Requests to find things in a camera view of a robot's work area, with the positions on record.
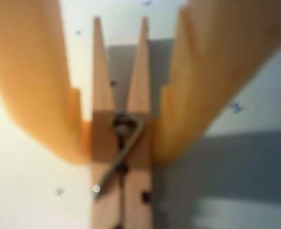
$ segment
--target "wooden surface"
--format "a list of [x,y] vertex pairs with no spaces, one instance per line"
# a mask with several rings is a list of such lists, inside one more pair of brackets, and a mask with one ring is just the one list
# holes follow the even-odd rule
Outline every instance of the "wooden surface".
[[280,44],[281,1],[191,1],[162,90],[155,162],[166,165],[190,147]]
[[13,121],[53,153],[88,162],[57,0],[0,0],[0,97]]
[[151,97],[148,46],[148,20],[143,19],[139,44],[134,60],[128,95],[127,111],[145,121],[140,140],[127,160],[129,169],[125,178],[125,227],[127,229],[152,228],[151,203],[144,203],[142,194],[151,193]]
[[[112,128],[115,106],[109,85],[108,66],[100,20],[94,21],[94,85],[93,121],[91,128],[92,185],[99,184],[118,154],[117,137]],[[120,222],[119,181],[115,177],[108,192],[93,203],[90,220],[92,229],[112,229]]]

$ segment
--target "clothespin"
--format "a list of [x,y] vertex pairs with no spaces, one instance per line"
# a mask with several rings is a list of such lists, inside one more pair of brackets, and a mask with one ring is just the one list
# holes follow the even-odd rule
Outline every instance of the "clothespin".
[[148,25],[137,46],[127,107],[116,111],[100,20],[94,21],[91,228],[150,229],[151,130]]

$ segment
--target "wooden clothespin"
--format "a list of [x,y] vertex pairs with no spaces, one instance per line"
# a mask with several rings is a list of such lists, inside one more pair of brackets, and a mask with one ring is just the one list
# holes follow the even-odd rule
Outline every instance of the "wooden clothespin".
[[103,195],[94,201],[91,219],[92,229],[152,228],[151,205],[148,203],[151,192],[152,148],[147,23],[147,19],[142,22],[126,108],[126,115],[128,117],[133,115],[133,117],[141,120],[144,126],[137,141],[130,149],[125,163],[121,163],[121,171],[118,171],[120,166],[117,167],[117,171],[112,174],[107,184],[101,187],[99,184],[103,183],[107,172],[114,168],[116,159],[135,133],[131,133],[132,136],[123,140],[115,132],[114,118],[118,116],[108,76],[100,20],[96,18],[94,22],[91,170],[93,191],[96,194],[103,191]]

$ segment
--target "small hole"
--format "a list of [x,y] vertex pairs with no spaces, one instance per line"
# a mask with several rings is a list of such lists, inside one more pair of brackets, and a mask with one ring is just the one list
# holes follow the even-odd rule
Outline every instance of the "small hole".
[[151,203],[151,193],[150,192],[143,192],[141,194],[142,201],[145,204],[150,204]]
[[110,81],[111,87],[115,87],[117,84],[118,84],[118,82],[116,80],[111,80]]
[[119,166],[117,172],[123,175],[127,174],[129,172],[127,163],[123,163],[121,166]]

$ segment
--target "blue speck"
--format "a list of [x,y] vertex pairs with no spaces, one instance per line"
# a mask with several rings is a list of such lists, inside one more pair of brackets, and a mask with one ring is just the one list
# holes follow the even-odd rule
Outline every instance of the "blue speck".
[[244,110],[244,107],[242,107],[239,102],[230,104],[230,108],[234,111],[234,114],[238,114]]

